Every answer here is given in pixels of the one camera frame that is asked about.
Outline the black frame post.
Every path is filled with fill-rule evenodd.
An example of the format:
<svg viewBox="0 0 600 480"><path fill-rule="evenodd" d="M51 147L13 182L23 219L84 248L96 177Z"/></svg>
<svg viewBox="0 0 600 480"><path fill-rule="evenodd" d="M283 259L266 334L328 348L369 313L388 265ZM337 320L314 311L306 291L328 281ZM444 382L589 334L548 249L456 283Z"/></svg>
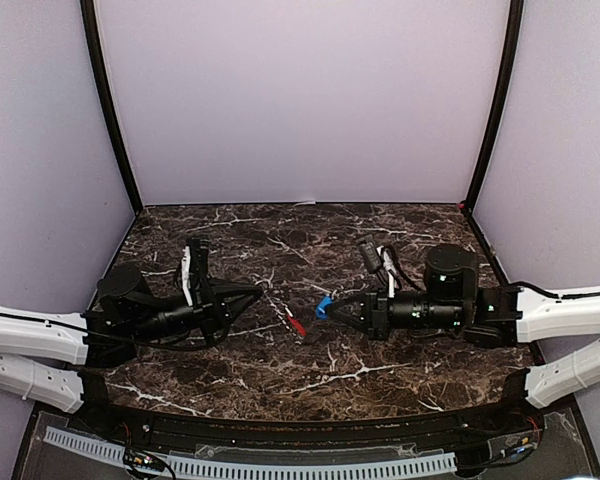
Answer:
<svg viewBox="0 0 600 480"><path fill-rule="evenodd" d="M513 74L523 20L524 5L525 2L523 0L511 0L509 2L502 53L491 107L474 172L469 183L466 197L462 202L462 210L466 216L471 216L475 210L495 148Z"/></svg>
<svg viewBox="0 0 600 480"><path fill-rule="evenodd" d="M81 0L79 4L92 75L109 142L130 206L134 215L138 216L143 211L144 205L132 171L131 162L126 150L122 129L114 105L113 92L108 78L104 50L99 31L96 2L92 0Z"/></svg>

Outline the grey crescent key organizer plate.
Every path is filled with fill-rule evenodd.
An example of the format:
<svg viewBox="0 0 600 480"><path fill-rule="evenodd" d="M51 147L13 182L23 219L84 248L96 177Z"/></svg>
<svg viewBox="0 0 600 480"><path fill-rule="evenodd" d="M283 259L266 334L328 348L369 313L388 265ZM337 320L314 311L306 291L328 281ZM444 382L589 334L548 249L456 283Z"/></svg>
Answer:
<svg viewBox="0 0 600 480"><path fill-rule="evenodd" d="M293 336L295 336L296 338L302 339L303 337L300 336L294 330L294 328L291 326L291 324L289 323L289 321L287 319L288 316L293 316L291 313L291 310L288 308L288 306L281 300L277 299L268 288L263 287L262 289L263 289L263 294L262 294L263 301L272 310L274 318L277 319L279 321L279 323L288 332L290 332Z"/></svg>

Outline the blue key tag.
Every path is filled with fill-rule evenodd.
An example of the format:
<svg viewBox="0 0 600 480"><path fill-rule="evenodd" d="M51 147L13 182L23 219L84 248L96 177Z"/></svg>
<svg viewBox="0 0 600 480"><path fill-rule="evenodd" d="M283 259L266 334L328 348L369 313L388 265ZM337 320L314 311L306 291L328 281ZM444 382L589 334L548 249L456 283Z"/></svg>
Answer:
<svg viewBox="0 0 600 480"><path fill-rule="evenodd" d="M315 308L315 316L317 319L326 320L329 318L329 308L333 303L330 296L324 296Z"/></svg>

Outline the red key tag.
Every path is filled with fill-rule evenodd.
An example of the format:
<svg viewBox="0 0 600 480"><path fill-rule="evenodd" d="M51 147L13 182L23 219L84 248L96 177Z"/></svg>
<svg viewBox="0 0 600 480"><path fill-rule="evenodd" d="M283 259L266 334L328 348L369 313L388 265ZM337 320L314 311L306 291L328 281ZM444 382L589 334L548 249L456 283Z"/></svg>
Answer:
<svg viewBox="0 0 600 480"><path fill-rule="evenodd" d="M302 326L302 324L293 316L287 317L289 323L294 328L294 330L302 337L306 336L306 329Z"/></svg>

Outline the black front rail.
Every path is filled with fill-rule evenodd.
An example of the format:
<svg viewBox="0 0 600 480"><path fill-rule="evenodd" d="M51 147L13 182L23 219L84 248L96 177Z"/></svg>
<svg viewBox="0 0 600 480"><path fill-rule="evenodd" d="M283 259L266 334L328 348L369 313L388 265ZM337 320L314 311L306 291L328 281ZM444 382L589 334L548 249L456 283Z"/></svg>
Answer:
<svg viewBox="0 0 600 480"><path fill-rule="evenodd" d="M355 448L413 444L423 450L466 449L501 435L544 430L542 413L530 407L490 404L438 414L379 420L269 422L167 414L119 405L87 404L72 427L138 447L192 450L211 445L244 448Z"/></svg>

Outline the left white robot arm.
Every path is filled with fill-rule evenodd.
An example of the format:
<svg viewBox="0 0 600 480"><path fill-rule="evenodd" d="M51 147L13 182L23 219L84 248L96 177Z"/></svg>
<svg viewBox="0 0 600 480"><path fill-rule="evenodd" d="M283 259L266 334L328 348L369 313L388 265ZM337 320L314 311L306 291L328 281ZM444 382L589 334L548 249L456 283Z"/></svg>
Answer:
<svg viewBox="0 0 600 480"><path fill-rule="evenodd" d="M121 427L98 369L119 367L141 348L198 353L226 340L263 295L257 285L213 278L209 243L189 239L178 268L180 293L154 295L133 263L97 284L98 306L52 314L0 306L0 389L81 417L100 436Z"/></svg>

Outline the right black frame post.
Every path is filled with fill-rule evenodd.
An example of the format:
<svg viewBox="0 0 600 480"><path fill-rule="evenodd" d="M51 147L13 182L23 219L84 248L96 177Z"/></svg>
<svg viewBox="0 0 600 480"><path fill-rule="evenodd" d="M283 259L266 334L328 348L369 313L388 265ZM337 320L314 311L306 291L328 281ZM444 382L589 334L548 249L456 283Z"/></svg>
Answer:
<svg viewBox="0 0 600 480"><path fill-rule="evenodd" d="M462 202L462 210L466 216L471 216L475 210L495 148L513 74L523 20L524 5L525 2L523 0L511 0L509 2L502 53L491 107L474 172L469 183L466 197Z"/></svg>

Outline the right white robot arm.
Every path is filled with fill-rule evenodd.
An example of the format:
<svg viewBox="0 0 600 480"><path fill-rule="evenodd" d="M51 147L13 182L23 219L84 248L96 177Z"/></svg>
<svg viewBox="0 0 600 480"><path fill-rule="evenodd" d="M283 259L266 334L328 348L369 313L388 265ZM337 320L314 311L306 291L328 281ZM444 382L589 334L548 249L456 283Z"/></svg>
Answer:
<svg viewBox="0 0 600 480"><path fill-rule="evenodd" d="M506 399L490 413L497 432L514 432L527 420L528 404L542 409L600 382L600 286L549 291L520 281L482 288L476 254L454 244L427 251L424 284L418 286L401 269L392 246L378 246L367 236L357 247L380 287L337 300L326 297L316 315L338 320L371 340L386 340L396 329L441 330L481 348L595 336L569 355L509 375Z"/></svg>

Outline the left black frame post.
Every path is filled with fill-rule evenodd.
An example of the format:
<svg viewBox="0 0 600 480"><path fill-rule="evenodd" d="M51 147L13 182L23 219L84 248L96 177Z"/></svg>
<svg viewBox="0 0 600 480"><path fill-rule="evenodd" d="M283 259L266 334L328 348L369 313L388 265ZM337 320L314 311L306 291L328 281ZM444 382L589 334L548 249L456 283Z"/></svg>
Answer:
<svg viewBox="0 0 600 480"><path fill-rule="evenodd" d="M99 31L96 2L92 0L81 0L79 4L92 75L109 142L130 206L134 215L138 216L143 211L144 205L132 171L131 162L126 150L122 129L114 105L113 92L108 78L104 50Z"/></svg>

